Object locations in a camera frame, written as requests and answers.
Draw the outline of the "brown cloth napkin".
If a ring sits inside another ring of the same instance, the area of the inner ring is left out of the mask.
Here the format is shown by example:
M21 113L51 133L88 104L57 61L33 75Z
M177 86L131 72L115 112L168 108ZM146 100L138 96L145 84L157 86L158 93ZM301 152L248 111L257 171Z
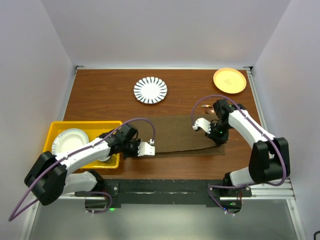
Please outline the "brown cloth napkin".
M156 130L154 158L223 156L225 147L217 146L203 130L194 131L189 115L149 116Z

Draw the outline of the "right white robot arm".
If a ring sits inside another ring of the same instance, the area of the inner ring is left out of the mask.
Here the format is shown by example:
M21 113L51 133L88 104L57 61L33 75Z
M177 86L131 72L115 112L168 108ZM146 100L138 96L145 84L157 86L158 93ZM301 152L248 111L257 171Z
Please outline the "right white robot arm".
M213 104L213 109L218 120L210 123L205 136L220 146L228 141L229 130L235 129L251 148L248 166L226 173L220 189L233 197L246 186L281 186L291 172L288 141L263 129L241 104L221 99Z

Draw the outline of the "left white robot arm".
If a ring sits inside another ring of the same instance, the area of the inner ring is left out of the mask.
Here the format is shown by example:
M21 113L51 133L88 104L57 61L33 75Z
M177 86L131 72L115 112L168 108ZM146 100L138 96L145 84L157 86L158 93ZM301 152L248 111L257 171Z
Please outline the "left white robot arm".
M93 141L69 152L52 154L43 152L24 179L27 187L44 206L53 203L61 195L72 192L88 192L99 196L106 188L103 178L90 170L76 173L79 168L95 160L108 159L123 153L134 157L138 153L138 130L125 124L114 134L103 133Z

